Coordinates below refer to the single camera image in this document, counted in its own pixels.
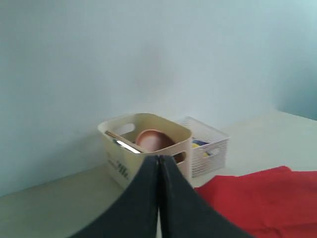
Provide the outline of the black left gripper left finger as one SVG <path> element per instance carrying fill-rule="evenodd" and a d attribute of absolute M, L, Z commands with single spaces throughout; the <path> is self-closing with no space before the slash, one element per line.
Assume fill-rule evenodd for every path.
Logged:
<path fill-rule="evenodd" d="M 73 238 L 155 238 L 159 157 L 148 156 L 120 197 Z"/>

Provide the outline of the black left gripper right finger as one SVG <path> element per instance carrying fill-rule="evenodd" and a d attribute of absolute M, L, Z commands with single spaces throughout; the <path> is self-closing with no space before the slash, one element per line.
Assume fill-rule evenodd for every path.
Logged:
<path fill-rule="evenodd" d="M 251 238 L 209 206 L 171 156 L 159 156 L 159 214 L 163 238 Z"/>

